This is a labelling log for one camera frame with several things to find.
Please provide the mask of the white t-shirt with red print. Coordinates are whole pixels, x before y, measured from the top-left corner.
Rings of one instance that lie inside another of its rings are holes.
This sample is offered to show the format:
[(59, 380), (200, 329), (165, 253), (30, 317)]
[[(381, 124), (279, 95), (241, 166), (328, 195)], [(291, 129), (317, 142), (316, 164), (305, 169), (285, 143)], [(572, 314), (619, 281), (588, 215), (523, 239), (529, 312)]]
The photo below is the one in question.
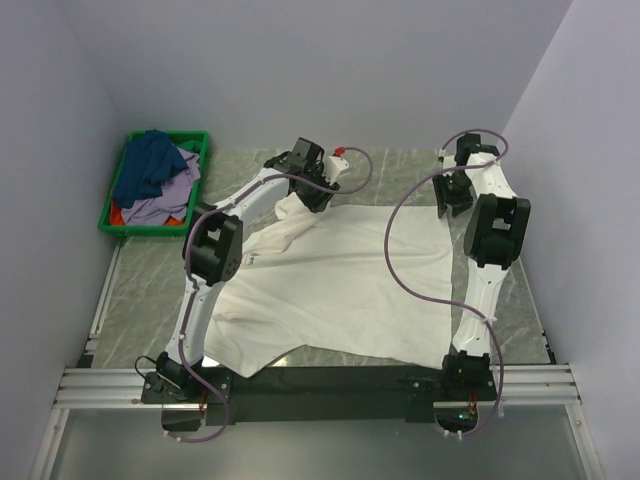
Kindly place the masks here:
[(313, 214), (288, 197), (275, 213), (244, 242), (216, 302), (208, 358), (245, 377), (303, 345), (441, 366), (453, 246), (435, 208), (343, 205)]

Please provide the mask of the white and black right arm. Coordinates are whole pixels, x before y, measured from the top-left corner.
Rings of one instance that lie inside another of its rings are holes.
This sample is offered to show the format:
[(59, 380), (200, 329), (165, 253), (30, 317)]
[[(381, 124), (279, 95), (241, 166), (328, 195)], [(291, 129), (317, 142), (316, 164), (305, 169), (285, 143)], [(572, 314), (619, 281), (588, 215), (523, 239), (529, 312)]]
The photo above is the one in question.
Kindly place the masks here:
[(494, 386), (490, 372), (495, 313), (511, 265), (519, 258), (531, 203), (509, 185), (500, 159), (508, 150), (482, 140), (484, 129), (468, 130), (452, 139), (455, 154), (438, 161), (444, 171), (433, 179), (438, 216), (453, 218), (469, 211), (463, 253), (468, 260), (465, 300), (456, 306), (461, 320), (444, 357), (439, 387), (452, 399), (471, 399)]

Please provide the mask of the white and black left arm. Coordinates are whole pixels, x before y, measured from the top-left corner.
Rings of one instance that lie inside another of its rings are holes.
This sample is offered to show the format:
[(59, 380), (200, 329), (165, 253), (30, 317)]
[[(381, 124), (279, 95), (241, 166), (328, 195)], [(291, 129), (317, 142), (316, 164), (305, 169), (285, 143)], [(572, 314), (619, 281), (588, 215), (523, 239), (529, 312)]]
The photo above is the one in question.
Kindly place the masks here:
[(171, 402), (206, 395), (207, 387), (199, 382), (206, 331), (223, 287), (239, 270), (245, 225), (292, 193), (307, 211), (323, 211), (349, 167), (342, 155), (338, 149), (327, 156), (322, 147), (300, 138), (227, 199), (196, 207), (183, 248), (186, 277), (179, 318), (165, 350), (153, 361), (155, 370), (145, 375), (143, 402), (152, 403), (154, 395)]

